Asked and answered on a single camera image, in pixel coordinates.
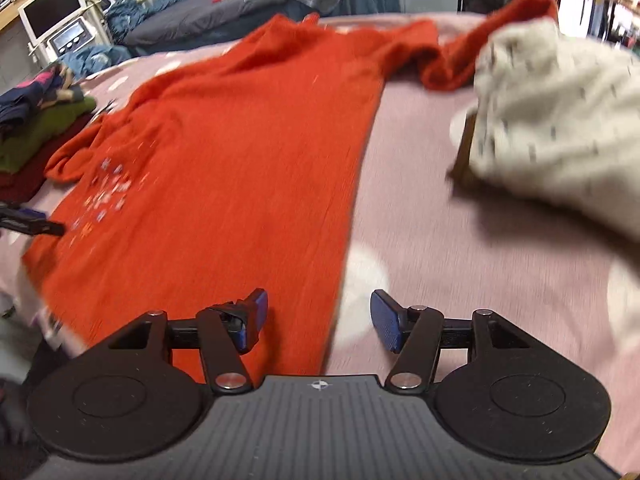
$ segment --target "dark gray blanket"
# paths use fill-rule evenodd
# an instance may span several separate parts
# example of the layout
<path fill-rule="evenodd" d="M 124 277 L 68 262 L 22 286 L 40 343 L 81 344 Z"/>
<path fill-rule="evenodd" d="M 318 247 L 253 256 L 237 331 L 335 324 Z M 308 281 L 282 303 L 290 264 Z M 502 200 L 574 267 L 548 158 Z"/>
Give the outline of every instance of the dark gray blanket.
<path fill-rule="evenodd" d="M 282 6 L 289 0 L 185 0 L 138 25 L 124 39 L 130 47 L 153 46 L 194 38 L 241 16 Z M 341 0 L 296 0 L 322 16 L 329 15 Z"/>
<path fill-rule="evenodd" d="M 258 9 L 287 0 L 184 0 L 138 25 L 125 39 L 129 46 L 147 46 L 197 36 Z"/>

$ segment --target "digital display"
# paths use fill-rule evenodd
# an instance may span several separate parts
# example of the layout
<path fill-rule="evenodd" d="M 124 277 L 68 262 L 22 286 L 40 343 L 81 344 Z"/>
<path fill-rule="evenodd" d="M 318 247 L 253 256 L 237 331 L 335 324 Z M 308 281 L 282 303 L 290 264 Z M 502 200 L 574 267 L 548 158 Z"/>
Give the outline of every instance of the digital display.
<path fill-rule="evenodd" d="M 78 0 L 33 0 L 24 8 L 36 38 L 81 8 Z"/>
<path fill-rule="evenodd" d="M 69 41 L 73 41 L 74 38 L 77 38 L 84 32 L 84 28 L 80 26 L 80 23 L 74 22 L 71 27 L 65 29 L 58 36 L 53 38 L 53 45 L 56 49 L 60 50 L 62 46 L 65 46 Z"/>

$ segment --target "green folded sweater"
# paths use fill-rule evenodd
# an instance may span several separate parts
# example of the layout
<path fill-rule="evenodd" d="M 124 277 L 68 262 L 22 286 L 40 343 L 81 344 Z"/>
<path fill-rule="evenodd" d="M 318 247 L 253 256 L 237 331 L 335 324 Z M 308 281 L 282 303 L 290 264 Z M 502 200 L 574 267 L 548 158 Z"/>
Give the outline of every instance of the green folded sweater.
<path fill-rule="evenodd" d="M 95 99 L 46 108 L 0 144 L 0 171 L 18 173 L 40 147 L 63 134 L 74 121 L 95 108 Z"/>

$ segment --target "monitor screen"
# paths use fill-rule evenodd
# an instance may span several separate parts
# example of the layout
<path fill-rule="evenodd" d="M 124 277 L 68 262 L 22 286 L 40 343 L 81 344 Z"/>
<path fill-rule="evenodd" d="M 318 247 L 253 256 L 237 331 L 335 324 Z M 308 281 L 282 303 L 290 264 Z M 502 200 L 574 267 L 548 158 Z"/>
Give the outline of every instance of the monitor screen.
<path fill-rule="evenodd" d="M 39 38 L 80 7 L 78 0 L 33 0 L 24 8 L 24 13 L 36 38 Z"/>

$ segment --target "orange sweater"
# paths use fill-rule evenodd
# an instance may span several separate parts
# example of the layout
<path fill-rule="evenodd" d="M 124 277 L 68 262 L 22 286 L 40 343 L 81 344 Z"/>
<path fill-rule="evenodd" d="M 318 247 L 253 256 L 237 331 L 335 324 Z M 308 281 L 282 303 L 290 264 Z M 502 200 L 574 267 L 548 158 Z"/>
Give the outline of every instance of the orange sweater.
<path fill-rule="evenodd" d="M 515 0 L 443 47 L 429 21 L 339 34 L 277 16 L 153 78 L 49 161 L 78 185 L 52 215 L 67 234 L 24 256 L 33 283 L 90 344 L 146 310 L 192 317 L 263 287 L 252 376 L 317 374 L 385 79 L 415 59 L 425 87 L 458 88 L 491 32 L 539 16 L 557 16 L 553 0 Z M 175 363 L 199 378 L 188 353 Z"/>

